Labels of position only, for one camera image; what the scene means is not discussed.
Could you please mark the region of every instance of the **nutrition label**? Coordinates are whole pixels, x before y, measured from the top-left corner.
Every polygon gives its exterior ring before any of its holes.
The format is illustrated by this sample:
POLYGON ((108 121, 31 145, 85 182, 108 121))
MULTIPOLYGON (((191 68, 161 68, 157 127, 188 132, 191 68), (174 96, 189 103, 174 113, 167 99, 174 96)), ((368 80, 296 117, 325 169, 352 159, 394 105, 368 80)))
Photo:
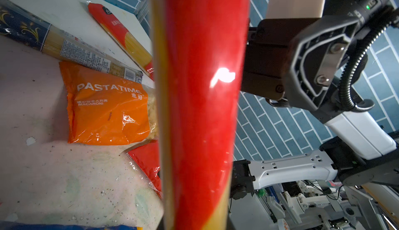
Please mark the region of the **nutrition label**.
POLYGON ((64 40, 60 55, 91 69, 109 73, 111 61, 83 49, 68 40, 64 40))

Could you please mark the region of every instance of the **screw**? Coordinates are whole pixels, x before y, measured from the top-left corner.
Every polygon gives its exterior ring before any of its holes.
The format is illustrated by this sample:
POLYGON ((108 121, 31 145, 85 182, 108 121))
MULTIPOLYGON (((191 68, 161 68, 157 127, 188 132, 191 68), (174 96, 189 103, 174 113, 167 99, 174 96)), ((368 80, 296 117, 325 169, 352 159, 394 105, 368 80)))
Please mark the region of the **screw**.
POLYGON ((340 53, 345 49, 345 46, 346 46, 346 44, 344 44, 344 43, 335 43, 331 46, 330 52, 332 54, 340 53))
POLYGON ((318 83, 318 84, 325 84, 325 83, 327 83, 329 81, 329 79, 326 77, 326 76, 324 76, 324 75, 320 75, 320 76, 318 76, 317 78, 316 78, 316 82, 318 83))
POLYGON ((277 93, 282 93, 284 91, 284 86, 282 86, 281 84, 276 86, 276 92, 277 93))

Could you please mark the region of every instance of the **red spaghetti package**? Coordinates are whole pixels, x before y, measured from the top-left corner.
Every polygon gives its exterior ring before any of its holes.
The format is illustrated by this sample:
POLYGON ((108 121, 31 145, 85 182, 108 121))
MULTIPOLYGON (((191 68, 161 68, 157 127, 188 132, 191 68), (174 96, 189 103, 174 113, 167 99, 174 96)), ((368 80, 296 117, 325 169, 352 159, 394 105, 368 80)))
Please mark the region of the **red spaghetti package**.
POLYGON ((152 141, 135 148, 128 154, 148 177, 151 187, 162 199, 158 141, 152 141))
POLYGON ((115 40, 124 52, 138 64, 138 66, 151 78, 154 69, 152 67, 152 56, 140 44, 140 42, 127 30, 126 27, 111 13, 108 8, 101 4, 89 3, 89 13, 102 26, 102 28, 115 40))

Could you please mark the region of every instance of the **orange pasta bag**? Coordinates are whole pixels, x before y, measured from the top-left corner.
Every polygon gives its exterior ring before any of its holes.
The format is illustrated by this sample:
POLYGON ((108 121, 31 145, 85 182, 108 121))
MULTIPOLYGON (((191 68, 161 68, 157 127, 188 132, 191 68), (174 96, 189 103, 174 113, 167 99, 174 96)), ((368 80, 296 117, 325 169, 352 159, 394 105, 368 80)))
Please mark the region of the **orange pasta bag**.
POLYGON ((69 143, 126 145, 156 136, 154 89, 75 63, 59 66, 68 91, 69 143))

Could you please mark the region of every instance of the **debris on counter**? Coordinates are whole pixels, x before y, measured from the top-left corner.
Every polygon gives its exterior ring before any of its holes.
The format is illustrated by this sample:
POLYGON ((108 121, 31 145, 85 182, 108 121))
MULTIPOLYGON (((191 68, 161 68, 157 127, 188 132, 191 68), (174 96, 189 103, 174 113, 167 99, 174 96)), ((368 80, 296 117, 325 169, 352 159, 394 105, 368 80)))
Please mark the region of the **debris on counter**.
POLYGON ((127 145, 157 137, 153 88, 71 62, 59 66, 68 91, 69 143, 127 145))
POLYGON ((0 18, 4 21, 0 23, 0 35, 59 60, 73 61, 97 71, 137 83, 142 82, 142 71, 128 67, 11 1, 0 0, 0 7, 0 18))
POLYGON ((126 27, 101 4, 88 2, 89 13, 104 28, 124 52, 153 80, 152 56, 126 27))
POLYGON ((36 139, 35 139, 34 137, 29 137, 29 138, 26 140, 26 145, 27 145, 27 146, 32 145, 33 143, 36 143, 36 139))

